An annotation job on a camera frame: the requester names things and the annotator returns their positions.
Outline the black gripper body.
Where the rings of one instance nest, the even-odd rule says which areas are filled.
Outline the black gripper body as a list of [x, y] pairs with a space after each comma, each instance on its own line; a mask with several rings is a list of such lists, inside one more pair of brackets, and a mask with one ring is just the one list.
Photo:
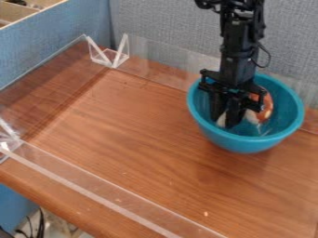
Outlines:
[[[220, 57], [220, 70], [200, 70], [202, 79], [199, 89], [208, 94], [222, 93], [227, 98], [226, 109], [230, 99], [239, 99], [244, 111], [247, 109], [260, 112], [263, 110], [263, 99], [267, 91], [255, 83], [258, 53], [242, 53]], [[250, 94], [259, 95], [258, 100], [250, 99]]]

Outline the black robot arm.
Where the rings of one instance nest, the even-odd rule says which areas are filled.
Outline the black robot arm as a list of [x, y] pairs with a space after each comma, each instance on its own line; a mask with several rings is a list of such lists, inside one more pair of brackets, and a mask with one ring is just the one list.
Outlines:
[[264, 0], [194, 0], [220, 15], [220, 69], [200, 70], [199, 89], [208, 94], [210, 117], [236, 126], [247, 111], [264, 110], [266, 89], [255, 83], [259, 40], [264, 37]]

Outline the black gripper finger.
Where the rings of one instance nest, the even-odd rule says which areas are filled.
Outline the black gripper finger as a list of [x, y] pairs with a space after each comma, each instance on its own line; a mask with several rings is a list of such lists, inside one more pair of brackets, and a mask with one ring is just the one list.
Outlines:
[[242, 103], [239, 99], [230, 99], [228, 109], [226, 112], [226, 127], [232, 128], [236, 126], [242, 120], [244, 115], [244, 108], [242, 107]]
[[212, 92], [210, 96], [211, 120], [218, 121], [226, 109], [227, 98], [222, 93]]

